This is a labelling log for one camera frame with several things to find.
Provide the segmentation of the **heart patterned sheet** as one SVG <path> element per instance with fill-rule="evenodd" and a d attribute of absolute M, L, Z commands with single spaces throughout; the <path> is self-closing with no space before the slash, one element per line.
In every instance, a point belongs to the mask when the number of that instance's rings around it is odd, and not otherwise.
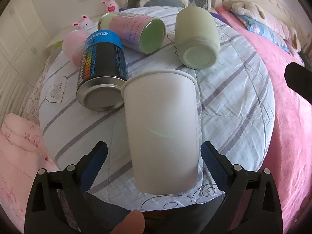
<path fill-rule="evenodd" d="M 25 110 L 23 112 L 23 116 L 28 121 L 31 121 L 35 124 L 39 124 L 39 100 L 41 95 L 41 90 L 43 88 L 43 84 L 45 81 L 45 78 L 47 76 L 48 69 L 51 66 L 51 58 L 52 55 L 50 55 L 45 63 L 45 67 L 43 69 L 43 72 L 40 74 L 38 81 L 36 82 L 36 85 L 30 94 L 30 97 L 27 101 Z"/>

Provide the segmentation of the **pink bunny plush rear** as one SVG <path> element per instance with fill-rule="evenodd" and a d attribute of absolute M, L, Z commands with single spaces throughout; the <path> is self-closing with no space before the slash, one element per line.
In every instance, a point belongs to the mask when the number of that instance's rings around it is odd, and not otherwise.
<path fill-rule="evenodd" d="M 101 1 L 101 4 L 105 6 L 105 12 L 119 12 L 120 7 L 115 0 Z"/>

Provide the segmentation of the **pink bunny plush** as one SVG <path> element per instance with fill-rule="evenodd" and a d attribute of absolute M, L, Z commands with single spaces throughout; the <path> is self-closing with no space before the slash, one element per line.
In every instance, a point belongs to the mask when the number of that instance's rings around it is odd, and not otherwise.
<path fill-rule="evenodd" d="M 119 12 L 120 7 L 115 0 L 101 1 L 101 4 L 105 6 L 105 12 Z"/>
<path fill-rule="evenodd" d="M 78 28 L 78 30 L 85 31 L 95 26 L 95 23 L 87 15 L 82 15 L 81 18 L 82 20 L 80 22 L 74 22 L 71 26 Z"/>

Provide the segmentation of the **pink green-capped canister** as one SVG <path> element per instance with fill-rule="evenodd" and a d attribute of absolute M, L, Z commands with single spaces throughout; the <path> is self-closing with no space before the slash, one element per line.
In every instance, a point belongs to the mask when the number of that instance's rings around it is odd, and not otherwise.
<path fill-rule="evenodd" d="M 128 12 L 107 12 L 98 21 L 98 30 L 110 30 L 122 44 L 144 54 L 156 52 L 166 35 L 161 19 Z"/>

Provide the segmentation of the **cream nightstand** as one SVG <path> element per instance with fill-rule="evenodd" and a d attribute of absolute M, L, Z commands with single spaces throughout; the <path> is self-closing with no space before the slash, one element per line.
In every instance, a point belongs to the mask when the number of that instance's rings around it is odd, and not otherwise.
<path fill-rule="evenodd" d="M 77 30 L 77 27 L 68 26 L 63 28 L 52 40 L 45 46 L 45 49 L 51 51 L 53 47 L 58 43 L 62 42 L 66 35 L 74 30 Z"/>

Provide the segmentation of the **blue floral pillow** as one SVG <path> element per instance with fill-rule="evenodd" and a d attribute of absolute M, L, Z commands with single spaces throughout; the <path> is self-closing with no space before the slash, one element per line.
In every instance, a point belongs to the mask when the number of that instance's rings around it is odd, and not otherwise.
<path fill-rule="evenodd" d="M 231 9 L 230 11 L 246 26 L 248 31 L 265 37 L 284 51 L 288 53 L 290 52 L 284 39 L 272 29 L 252 18 L 249 18 L 248 16 L 236 14 L 233 9 Z"/>

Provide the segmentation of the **folded pink quilt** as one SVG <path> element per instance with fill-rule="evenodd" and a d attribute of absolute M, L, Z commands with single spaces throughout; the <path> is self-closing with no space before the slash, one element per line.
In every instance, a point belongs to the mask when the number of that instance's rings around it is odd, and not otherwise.
<path fill-rule="evenodd" d="M 9 219 L 24 232 L 25 211 L 39 169 L 58 167 L 48 157 L 40 126 L 9 113 L 1 124 L 1 206 Z"/>

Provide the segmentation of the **pink bunny plush front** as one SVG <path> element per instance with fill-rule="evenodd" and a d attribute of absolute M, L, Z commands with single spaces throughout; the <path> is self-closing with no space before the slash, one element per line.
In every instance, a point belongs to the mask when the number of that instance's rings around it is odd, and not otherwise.
<path fill-rule="evenodd" d="M 78 28 L 78 30 L 85 31 L 95 26 L 95 23 L 87 15 L 82 15 L 81 18 L 82 20 L 80 22 L 74 22 L 71 26 Z"/>

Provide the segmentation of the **cream wardrobe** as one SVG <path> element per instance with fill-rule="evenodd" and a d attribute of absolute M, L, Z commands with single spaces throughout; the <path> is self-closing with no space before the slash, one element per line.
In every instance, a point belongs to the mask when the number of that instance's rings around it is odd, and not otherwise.
<path fill-rule="evenodd" d="M 51 41 L 32 0 L 10 0 L 1 14 L 1 120 L 25 114 Z"/>

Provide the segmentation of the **black blue spray can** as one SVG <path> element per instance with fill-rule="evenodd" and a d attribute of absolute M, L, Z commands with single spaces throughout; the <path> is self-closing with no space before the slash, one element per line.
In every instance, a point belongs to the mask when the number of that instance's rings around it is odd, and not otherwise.
<path fill-rule="evenodd" d="M 85 41 L 76 97 L 85 108 L 103 112 L 124 104 L 121 89 L 128 79 L 123 45 L 117 33 L 99 30 Z"/>

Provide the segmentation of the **white pink dog plush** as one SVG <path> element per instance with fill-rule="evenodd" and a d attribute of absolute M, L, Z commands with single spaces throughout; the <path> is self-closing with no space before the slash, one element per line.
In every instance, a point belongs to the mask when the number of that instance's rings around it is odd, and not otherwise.
<path fill-rule="evenodd" d="M 236 2 L 231 5 L 231 9 L 236 14 L 248 16 L 279 34 L 286 42 L 289 53 L 295 54 L 301 51 L 301 44 L 295 28 L 289 27 L 281 20 L 275 18 L 261 6 L 253 2 Z"/>

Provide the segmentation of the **pink bed blanket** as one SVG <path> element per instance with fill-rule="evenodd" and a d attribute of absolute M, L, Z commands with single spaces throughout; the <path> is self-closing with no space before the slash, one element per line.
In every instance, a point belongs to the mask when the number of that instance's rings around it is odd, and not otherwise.
<path fill-rule="evenodd" d="M 272 139 L 263 167 L 276 183 L 287 232 L 300 215 L 311 194 L 311 104 L 288 88 L 284 72 L 289 63 L 299 62 L 270 40 L 249 32 L 229 10 L 216 11 L 254 47 L 269 72 L 276 103 Z"/>

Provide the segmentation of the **grey cat plush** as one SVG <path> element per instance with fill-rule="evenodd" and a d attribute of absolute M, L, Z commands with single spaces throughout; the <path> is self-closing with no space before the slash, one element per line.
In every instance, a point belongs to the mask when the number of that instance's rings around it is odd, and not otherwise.
<path fill-rule="evenodd" d="M 136 7 L 170 6 L 186 8 L 189 5 L 189 0 L 138 0 Z"/>

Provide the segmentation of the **white paper cup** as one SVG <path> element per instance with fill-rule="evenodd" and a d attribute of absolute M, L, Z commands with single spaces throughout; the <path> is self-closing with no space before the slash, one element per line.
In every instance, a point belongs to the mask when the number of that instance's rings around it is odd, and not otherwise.
<path fill-rule="evenodd" d="M 182 193 L 197 183 L 196 81 L 188 73 L 152 70 L 122 88 L 135 185 L 142 193 Z"/>

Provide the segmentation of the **pale green cup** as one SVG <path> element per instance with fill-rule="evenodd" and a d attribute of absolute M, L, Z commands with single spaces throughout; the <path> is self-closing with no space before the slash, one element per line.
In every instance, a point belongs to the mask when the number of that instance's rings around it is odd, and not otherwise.
<path fill-rule="evenodd" d="M 180 61 L 195 70 L 213 66 L 219 57 L 220 40 L 210 12 L 190 6 L 177 14 L 175 23 L 175 47 Z"/>

